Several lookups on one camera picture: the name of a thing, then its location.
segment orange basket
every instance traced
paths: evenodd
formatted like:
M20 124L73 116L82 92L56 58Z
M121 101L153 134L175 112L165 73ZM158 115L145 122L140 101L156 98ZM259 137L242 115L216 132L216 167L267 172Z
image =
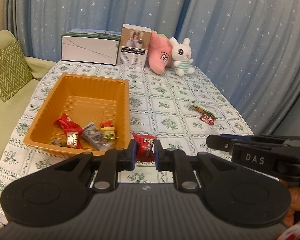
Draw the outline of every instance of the orange basket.
M54 122L67 114L80 125L94 122L113 121L118 139L115 148L126 148L130 142L129 83L125 80L63 74L41 106L31 124L24 143L50 153L72 156L90 151L93 155L103 155L80 138L82 149L51 145L51 139L65 140L63 130Z

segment brown and white box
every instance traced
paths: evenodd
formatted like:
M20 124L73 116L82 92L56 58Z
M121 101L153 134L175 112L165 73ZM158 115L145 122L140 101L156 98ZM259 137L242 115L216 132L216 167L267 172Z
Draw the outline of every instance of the brown and white box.
M119 45L118 64L144 67L150 38L150 28L124 24Z

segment pink plush toy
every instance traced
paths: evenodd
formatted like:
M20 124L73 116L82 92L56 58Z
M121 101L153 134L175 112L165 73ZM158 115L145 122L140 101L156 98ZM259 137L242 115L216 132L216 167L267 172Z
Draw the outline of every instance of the pink plush toy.
M152 31L148 58L149 66L154 73L163 74L166 66L172 66L172 45L164 34Z

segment plush toy eye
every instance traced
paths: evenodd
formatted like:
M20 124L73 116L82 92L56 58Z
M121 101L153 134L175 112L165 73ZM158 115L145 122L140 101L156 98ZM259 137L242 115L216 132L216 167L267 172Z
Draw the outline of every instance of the plush toy eye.
M164 63L166 63L167 60L168 60L168 57L166 57L166 55L163 54L163 55L161 56L161 59L163 60Z

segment product box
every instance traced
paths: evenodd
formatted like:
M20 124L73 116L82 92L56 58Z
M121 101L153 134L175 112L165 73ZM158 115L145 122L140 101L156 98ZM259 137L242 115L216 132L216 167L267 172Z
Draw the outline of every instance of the product box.
M116 65L121 33L74 29L62 35L62 60Z
M124 24L121 32L118 64L144 67L150 38L150 28Z

